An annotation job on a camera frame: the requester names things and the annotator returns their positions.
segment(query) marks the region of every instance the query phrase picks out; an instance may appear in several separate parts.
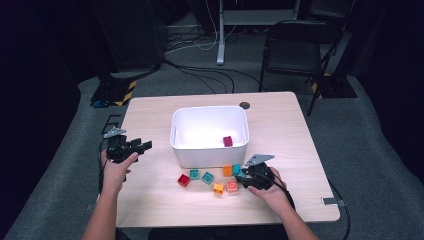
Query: small cube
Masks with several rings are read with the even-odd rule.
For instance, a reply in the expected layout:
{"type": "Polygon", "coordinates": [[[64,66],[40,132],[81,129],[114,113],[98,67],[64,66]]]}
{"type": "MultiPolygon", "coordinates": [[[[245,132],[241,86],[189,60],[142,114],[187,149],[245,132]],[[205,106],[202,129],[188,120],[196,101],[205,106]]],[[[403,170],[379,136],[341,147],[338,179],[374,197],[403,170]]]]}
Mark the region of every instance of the small cube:
{"type": "Polygon", "coordinates": [[[211,182],[213,181],[214,176],[212,174],[210,174],[209,172],[206,172],[203,177],[202,177],[202,181],[205,182],[206,184],[211,184],[211,182]]]}
{"type": "Polygon", "coordinates": [[[224,177],[231,177],[233,176],[233,166],[231,165],[225,165],[222,167],[222,173],[224,174],[224,177]]]}
{"type": "Polygon", "coordinates": [[[237,192],[237,182],[235,180],[227,182],[227,191],[229,193],[237,192]]]}
{"type": "Polygon", "coordinates": [[[213,185],[213,191],[218,194],[222,194],[224,192],[224,185],[221,183],[215,183],[213,185]]]}
{"type": "Polygon", "coordinates": [[[199,179],[199,170],[198,169],[190,169],[190,179],[199,179]]]}
{"type": "Polygon", "coordinates": [[[180,184],[183,187],[187,187],[189,182],[190,182],[190,178],[184,174],[181,174],[181,177],[178,179],[178,184],[180,184]]]}
{"type": "Polygon", "coordinates": [[[238,176],[240,173],[240,164],[234,164],[233,166],[233,176],[238,176]]]}
{"type": "Polygon", "coordinates": [[[233,139],[231,138],[231,136],[228,137],[224,137],[224,146],[225,147],[232,147],[233,146],[233,139]]]}

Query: hand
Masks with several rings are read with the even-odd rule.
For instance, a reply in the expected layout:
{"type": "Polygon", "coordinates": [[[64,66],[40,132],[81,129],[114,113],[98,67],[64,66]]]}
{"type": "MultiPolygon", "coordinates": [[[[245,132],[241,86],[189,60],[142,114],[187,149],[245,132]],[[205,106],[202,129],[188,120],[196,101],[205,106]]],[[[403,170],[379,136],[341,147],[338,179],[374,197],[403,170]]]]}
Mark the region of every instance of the hand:
{"type": "Polygon", "coordinates": [[[103,190],[102,194],[118,195],[122,189],[125,175],[131,170],[128,169],[138,158],[138,153],[131,154],[126,160],[121,163],[113,163],[107,159],[106,151],[102,152],[103,169],[103,190]]]}
{"type": "MultiPolygon", "coordinates": [[[[280,173],[275,168],[270,168],[274,175],[278,177],[275,177],[274,181],[287,188],[286,183],[280,181],[280,173]]],[[[275,184],[273,184],[268,190],[260,190],[252,186],[249,186],[247,189],[255,196],[262,198],[275,212],[279,212],[286,207],[292,208],[286,194],[275,184]]]]}

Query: chair leg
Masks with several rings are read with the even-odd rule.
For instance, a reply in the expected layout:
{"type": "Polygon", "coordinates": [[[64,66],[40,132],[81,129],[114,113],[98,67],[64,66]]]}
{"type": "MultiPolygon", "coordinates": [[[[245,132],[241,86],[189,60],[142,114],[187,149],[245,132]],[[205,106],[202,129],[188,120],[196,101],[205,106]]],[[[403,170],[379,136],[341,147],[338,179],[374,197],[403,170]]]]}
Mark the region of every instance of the chair leg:
{"type": "Polygon", "coordinates": [[[262,88],[263,88],[263,82],[264,82],[264,72],[265,72],[264,64],[262,63],[262,67],[261,67],[261,76],[260,76],[260,78],[259,78],[259,89],[258,89],[258,92],[261,92],[261,91],[262,91],[262,88]]]}
{"type": "Polygon", "coordinates": [[[315,104],[315,100],[319,97],[320,92],[318,90],[318,85],[317,85],[317,89],[315,90],[314,96],[312,97],[312,102],[311,105],[309,106],[309,110],[308,113],[306,114],[306,116],[310,117],[311,113],[312,113],[312,108],[314,107],[315,104]]]}

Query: person's right hand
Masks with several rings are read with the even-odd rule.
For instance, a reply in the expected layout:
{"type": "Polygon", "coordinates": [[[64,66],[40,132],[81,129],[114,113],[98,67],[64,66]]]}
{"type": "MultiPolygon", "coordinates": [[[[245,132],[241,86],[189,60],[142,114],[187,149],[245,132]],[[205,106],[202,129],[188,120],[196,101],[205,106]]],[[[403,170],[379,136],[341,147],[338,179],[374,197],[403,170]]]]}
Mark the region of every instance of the person's right hand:
{"type": "MultiPolygon", "coordinates": [[[[275,177],[274,181],[284,187],[287,187],[286,183],[280,181],[280,173],[275,168],[270,168],[275,176],[278,177],[275,177]]],[[[252,186],[249,186],[247,189],[255,196],[262,198],[268,206],[274,210],[274,212],[279,212],[287,207],[292,208],[286,194],[275,184],[273,184],[268,190],[260,190],[252,186]]]]}

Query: forearm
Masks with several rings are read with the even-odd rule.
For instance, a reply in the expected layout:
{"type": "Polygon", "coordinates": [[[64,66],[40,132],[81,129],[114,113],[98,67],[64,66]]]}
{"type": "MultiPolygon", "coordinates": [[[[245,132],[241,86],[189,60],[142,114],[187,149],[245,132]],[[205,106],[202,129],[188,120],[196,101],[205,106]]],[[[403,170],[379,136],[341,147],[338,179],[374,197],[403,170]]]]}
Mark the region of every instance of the forearm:
{"type": "Polygon", "coordinates": [[[277,215],[281,219],[290,240],[318,239],[318,237],[312,232],[308,225],[306,225],[299,214],[291,208],[291,206],[278,210],[277,215]]]}
{"type": "Polygon", "coordinates": [[[117,195],[100,195],[82,239],[115,239],[117,195]]]}

